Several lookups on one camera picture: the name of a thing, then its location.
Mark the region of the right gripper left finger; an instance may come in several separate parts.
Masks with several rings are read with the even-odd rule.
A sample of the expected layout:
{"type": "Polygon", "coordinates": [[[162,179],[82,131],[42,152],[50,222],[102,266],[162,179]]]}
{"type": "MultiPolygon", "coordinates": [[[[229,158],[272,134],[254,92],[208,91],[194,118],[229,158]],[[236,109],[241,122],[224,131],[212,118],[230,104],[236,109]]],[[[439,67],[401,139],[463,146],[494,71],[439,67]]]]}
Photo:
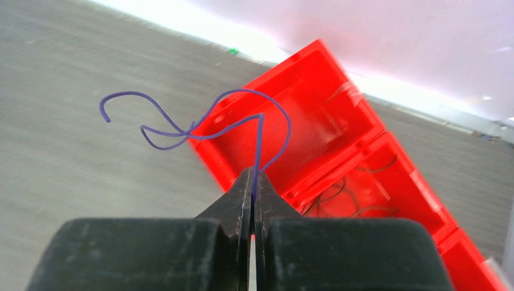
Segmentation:
{"type": "Polygon", "coordinates": [[[69,220],[27,289],[247,290],[253,177],[243,170],[194,218],[69,220]]]}

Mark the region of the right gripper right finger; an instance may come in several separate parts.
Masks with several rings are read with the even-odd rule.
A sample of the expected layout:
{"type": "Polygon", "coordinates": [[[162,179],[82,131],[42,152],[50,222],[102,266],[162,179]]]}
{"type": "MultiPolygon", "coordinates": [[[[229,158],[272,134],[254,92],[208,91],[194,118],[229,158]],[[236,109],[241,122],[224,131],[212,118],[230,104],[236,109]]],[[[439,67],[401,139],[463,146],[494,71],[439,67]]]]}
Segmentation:
{"type": "Polygon", "coordinates": [[[258,290],[453,290],[435,243],[403,218],[306,218],[254,176],[258,290]]]}

